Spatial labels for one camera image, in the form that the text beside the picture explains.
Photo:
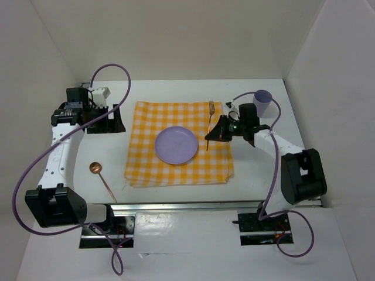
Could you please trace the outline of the copper fork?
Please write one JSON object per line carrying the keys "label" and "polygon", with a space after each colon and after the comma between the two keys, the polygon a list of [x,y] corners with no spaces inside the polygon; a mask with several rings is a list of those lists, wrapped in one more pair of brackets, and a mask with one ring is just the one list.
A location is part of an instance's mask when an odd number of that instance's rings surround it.
{"label": "copper fork", "polygon": [[216,109],[215,109],[214,101],[209,101],[209,123],[208,123],[207,133],[210,133],[211,131],[212,116],[215,114],[215,112],[216,112]]}

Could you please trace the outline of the yellow white checkered cloth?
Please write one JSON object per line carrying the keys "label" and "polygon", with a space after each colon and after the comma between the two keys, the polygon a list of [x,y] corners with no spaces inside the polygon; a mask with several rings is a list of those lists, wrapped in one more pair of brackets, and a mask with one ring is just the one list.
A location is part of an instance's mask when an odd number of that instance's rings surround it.
{"label": "yellow white checkered cloth", "polygon": [[[214,104],[216,112],[212,116],[211,128],[223,114],[222,104],[218,101]],[[227,142],[206,142],[208,123],[208,102],[138,101],[124,174],[127,183],[132,187],[226,183],[234,174],[230,145]],[[167,164],[155,153],[156,137],[171,126],[187,128],[197,137],[197,153],[186,164]]]}

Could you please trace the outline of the lilac plastic plate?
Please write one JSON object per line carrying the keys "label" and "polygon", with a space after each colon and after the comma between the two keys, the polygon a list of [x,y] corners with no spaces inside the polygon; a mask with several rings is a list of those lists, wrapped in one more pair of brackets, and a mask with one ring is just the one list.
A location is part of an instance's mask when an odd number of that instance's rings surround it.
{"label": "lilac plastic plate", "polygon": [[158,134],[154,149],[161,161],[170,165],[182,165],[197,153],[198,140],[189,129],[171,126]]}

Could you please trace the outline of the lilac plastic cup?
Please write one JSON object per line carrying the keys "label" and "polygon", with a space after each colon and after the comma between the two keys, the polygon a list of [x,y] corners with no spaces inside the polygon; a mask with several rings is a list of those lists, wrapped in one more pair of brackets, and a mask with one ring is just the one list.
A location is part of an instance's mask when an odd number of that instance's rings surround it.
{"label": "lilac plastic cup", "polygon": [[253,104],[257,109],[257,116],[262,117],[272,101],[272,94],[267,90],[257,90],[253,96]]}

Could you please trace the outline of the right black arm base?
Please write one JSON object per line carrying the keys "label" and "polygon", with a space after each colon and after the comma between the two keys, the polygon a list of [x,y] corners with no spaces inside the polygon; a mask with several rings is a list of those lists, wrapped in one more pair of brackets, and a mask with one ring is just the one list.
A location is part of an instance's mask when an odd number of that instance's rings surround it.
{"label": "right black arm base", "polygon": [[280,244],[294,243],[287,214],[260,221],[259,213],[238,213],[232,221],[238,226],[241,246],[276,245],[279,239]]}

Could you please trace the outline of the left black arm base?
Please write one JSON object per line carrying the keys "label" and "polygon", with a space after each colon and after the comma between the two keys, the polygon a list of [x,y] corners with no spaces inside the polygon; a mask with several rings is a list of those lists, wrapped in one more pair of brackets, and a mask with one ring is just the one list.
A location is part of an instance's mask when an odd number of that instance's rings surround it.
{"label": "left black arm base", "polygon": [[80,249],[111,248],[101,228],[115,246],[120,248],[134,247],[135,214],[111,216],[104,222],[91,224],[81,231]]}

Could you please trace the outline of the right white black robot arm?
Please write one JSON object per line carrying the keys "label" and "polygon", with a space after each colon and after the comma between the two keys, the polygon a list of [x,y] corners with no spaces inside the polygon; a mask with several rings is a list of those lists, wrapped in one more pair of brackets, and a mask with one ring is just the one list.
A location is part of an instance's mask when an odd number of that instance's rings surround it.
{"label": "right white black robot arm", "polygon": [[234,136],[239,136],[275,160],[270,190],[255,216],[258,227],[270,229],[276,216],[303,201],[326,194],[328,188],[321,157],[316,149],[303,149],[277,135],[273,127],[261,125],[254,104],[241,104],[238,110],[237,119],[221,115],[204,139],[230,142]]}

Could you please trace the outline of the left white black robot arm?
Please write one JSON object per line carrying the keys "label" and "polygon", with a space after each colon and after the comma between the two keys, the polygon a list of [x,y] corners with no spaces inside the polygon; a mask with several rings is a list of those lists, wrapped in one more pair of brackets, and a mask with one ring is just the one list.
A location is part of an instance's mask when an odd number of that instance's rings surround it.
{"label": "left white black robot arm", "polygon": [[125,132],[119,109],[86,129],[82,125],[108,112],[107,87],[88,90],[67,88],[67,100],[51,116],[52,144],[45,171],[37,188],[28,190],[25,202],[42,228],[95,223],[103,234],[111,233],[116,219],[105,204],[89,204],[73,187],[74,168],[80,142],[85,133]]}

